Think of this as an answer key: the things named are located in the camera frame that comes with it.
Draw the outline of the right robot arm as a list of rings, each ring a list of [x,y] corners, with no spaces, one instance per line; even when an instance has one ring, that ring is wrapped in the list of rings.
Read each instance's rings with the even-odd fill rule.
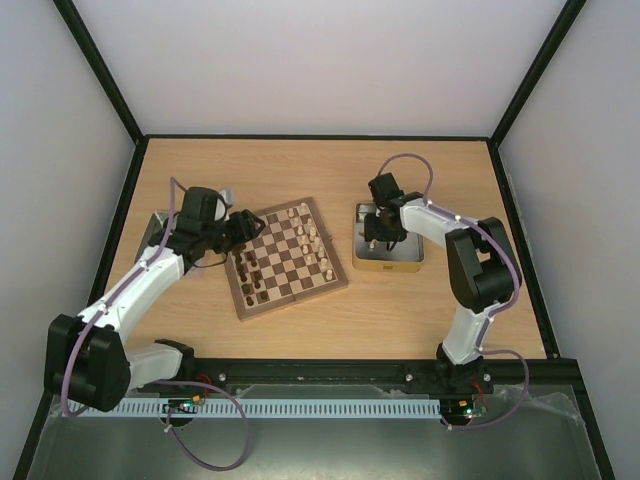
[[[449,284],[457,302],[453,323],[436,351],[435,379],[455,392],[483,376],[482,347],[498,313],[519,297],[521,274],[503,223],[455,214],[419,192],[406,193],[385,173],[368,183],[376,210],[365,216],[368,242],[393,247],[416,234],[446,251]]]

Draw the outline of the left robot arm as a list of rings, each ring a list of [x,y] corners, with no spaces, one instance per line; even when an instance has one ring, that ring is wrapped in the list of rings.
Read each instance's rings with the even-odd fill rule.
[[[128,352],[125,344],[155,301],[207,252],[228,254],[259,236],[265,223],[231,211],[229,190],[191,187],[169,207],[131,269],[79,314],[61,314],[47,334],[44,388],[69,418],[108,412],[132,389],[175,379],[191,348],[167,340]]]

